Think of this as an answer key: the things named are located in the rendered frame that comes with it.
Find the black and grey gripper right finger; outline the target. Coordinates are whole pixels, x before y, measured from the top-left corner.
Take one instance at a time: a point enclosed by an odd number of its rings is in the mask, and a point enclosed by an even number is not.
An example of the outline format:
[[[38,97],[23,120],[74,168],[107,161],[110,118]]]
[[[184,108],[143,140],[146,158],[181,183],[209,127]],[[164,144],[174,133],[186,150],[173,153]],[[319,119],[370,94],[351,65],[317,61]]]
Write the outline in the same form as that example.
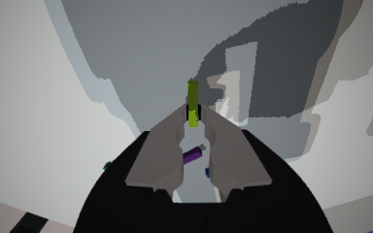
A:
[[[221,202],[231,189],[240,188],[246,202],[275,209],[310,233],[333,233],[309,187],[277,153],[202,103],[198,117],[210,142],[210,181]]]

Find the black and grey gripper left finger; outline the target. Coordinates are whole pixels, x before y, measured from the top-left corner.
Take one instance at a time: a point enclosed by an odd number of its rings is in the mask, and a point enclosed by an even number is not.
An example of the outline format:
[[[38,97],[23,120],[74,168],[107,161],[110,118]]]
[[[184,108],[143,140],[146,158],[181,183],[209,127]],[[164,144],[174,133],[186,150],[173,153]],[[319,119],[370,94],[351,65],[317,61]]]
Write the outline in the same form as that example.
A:
[[[157,189],[171,199],[184,180],[184,124],[188,104],[144,131],[102,173],[88,194],[73,233],[96,233],[122,212],[153,202]]]

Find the purple rod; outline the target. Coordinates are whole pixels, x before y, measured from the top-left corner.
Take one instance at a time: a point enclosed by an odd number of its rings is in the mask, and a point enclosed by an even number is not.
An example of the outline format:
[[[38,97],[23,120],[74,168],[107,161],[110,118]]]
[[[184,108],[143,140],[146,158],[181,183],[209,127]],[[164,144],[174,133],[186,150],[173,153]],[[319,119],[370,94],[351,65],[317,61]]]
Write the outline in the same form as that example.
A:
[[[192,150],[189,150],[183,153],[184,165],[201,156],[202,156],[202,150],[199,147],[196,147]]]

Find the olive green rectangular rod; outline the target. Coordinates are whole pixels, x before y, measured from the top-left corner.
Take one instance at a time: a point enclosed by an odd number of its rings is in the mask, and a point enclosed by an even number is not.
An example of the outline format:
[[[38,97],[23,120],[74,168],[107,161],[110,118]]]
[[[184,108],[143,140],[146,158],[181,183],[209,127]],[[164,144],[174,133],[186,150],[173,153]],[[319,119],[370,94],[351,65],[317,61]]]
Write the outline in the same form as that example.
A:
[[[198,81],[187,81],[188,126],[198,127]]]

